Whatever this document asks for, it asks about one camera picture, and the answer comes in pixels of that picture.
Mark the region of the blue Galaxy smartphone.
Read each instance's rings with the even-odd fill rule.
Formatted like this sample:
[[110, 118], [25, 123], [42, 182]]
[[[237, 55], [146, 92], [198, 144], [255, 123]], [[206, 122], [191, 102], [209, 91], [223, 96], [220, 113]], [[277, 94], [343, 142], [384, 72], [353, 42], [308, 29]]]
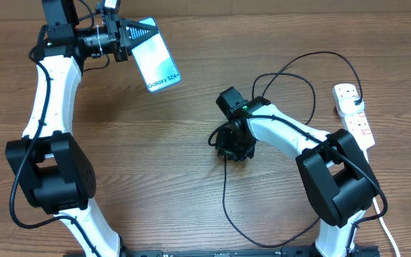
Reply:
[[181, 81], [181, 74], [161, 31], [131, 50], [149, 92], [154, 93]]

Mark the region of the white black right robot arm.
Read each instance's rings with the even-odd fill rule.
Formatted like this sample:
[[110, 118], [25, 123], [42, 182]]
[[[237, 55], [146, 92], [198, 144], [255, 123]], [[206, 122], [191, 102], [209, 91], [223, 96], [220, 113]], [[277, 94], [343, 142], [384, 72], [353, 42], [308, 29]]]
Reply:
[[233, 87], [216, 100], [227, 122], [209, 137], [224, 159], [252, 158], [264, 141], [295, 159], [308, 201], [320, 220], [320, 231], [310, 246], [279, 246], [282, 256], [379, 256], [376, 246], [354, 242], [361, 223], [382, 217], [365, 212], [384, 193], [355, 137], [341, 128], [320, 131], [282, 113], [269, 100], [244, 99]]

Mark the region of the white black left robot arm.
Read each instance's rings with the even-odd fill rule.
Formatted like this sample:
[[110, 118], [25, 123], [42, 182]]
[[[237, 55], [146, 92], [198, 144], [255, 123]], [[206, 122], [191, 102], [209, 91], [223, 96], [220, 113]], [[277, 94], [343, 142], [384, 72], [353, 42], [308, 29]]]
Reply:
[[46, 23], [29, 59], [38, 83], [29, 122], [19, 140], [6, 145], [14, 172], [11, 190], [41, 208], [49, 221], [61, 221], [81, 245], [84, 256], [129, 256], [123, 239], [107, 223], [96, 203], [96, 176], [72, 134], [78, 85], [88, 58], [126, 61], [134, 49], [160, 31], [152, 19], [132, 21], [118, 15], [118, 1], [101, 1], [88, 13], [102, 26], [80, 27], [72, 1], [42, 3]]

